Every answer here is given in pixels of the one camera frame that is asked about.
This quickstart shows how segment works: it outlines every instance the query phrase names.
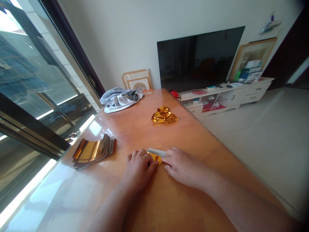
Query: framed picture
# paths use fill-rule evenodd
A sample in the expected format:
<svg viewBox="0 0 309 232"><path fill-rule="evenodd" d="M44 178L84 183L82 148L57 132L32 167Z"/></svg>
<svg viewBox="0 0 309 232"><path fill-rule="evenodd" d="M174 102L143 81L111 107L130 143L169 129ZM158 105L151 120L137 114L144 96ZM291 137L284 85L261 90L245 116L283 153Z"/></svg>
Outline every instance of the framed picture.
<svg viewBox="0 0 309 232"><path fill-rule="evenodd" d="M131 89L129 87L128 81L145 78L145 77L148 78L149 86L151 89L152 87L151 87L150 75L147 69L141 69L141 70L132 71L132 72L125 72L122 75L123 85L125 86L126 89Z"/></svg>
<svg viewBox="0 0 309 232"><path fill-rule="evenodd" d="M261 60L263 70L276 41L277 38L272 38L241 45L238 49L230 79L234 79L238 71L245 68L249 61Z"/></svg>
<svg viewBox="0 0 309 232"><path fill-rule="evenodd" d="M128 80L127 82L130 89L140 89L141 91L151 89L148 77Z"/></svg>

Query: black tv screen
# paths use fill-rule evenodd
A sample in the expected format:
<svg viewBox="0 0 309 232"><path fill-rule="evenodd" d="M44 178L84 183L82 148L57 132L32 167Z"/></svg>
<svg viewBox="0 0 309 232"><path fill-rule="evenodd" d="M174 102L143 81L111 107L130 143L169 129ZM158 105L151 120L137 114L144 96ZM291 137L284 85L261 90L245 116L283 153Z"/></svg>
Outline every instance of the black tv screen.
<svg viewBox="0 0 309 232"><path fill-rule="evenodd" d="M244 29L157 42L161 88L182 92L226 81Z"/></svg>

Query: wooden table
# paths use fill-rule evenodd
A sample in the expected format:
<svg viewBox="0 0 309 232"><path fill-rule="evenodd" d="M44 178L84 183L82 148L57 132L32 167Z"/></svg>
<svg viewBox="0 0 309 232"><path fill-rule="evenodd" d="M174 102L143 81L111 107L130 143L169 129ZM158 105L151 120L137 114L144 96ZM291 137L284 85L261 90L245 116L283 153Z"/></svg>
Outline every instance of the wooden table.
<svg viewBox="0 0 309 232"><path fill-rule="evenodd" d="M178 121L157 124L150 119L166 105ZM32 194L10 226L24 230L85 231L122 178L126 156L140 148L166 150L177 146L226 174L284 210L275 196L166 90L148 93L134 106L113 114L101 111L79 140L115 136L112 156L79 172L72 154L79 141ZM223 210L205 193L171 178L164 165L136 197L124 221L125 231L236 231Z"/></svg>

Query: white tv cabinet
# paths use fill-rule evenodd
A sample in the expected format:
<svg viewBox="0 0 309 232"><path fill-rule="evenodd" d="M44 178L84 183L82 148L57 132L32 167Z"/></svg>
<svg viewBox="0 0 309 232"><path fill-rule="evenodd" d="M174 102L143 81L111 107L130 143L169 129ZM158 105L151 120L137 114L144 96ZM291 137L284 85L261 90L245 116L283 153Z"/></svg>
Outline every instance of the white tv cabinet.
<svg viewBox="0 0 309 232"><path fill-rule="evenodd" d="M241 104L259 101L270 86L272 80L274 78L261 77L258 81L251 84L243 84L233 88L227 88L226 86L228 84L222 84L222 88L216 87L212 90L202 89L207 91L203 95L193 94L192 90L180 92L180 101L195 117L204 117L229 109L238 109ZM215 97L213 102L208 100L210 95ZM198 104L193 103L194 98L199 98Z"/></svg>

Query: hand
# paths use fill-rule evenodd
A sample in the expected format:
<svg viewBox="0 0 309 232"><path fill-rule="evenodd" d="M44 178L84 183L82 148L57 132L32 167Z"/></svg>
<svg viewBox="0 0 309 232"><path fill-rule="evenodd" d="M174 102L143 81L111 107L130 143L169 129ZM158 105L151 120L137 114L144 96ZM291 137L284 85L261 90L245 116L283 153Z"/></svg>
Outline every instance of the hand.
<svg viewBox="0 0 309 232"><path fill-rule="evenodd" d="M166 151L166 157L162 157L167 163L165 169L176 181L189 187L202 190L209 182L206 171L207 168L189 153L173 147Z"/></svg>
<svg viewBox="0 0 309 232"><path fill-rule="evenodd" d="M141 191L154 174L158 161L154 161L144 149L133 151L126 157L127 167L119 187L131 195Z"/></svg>

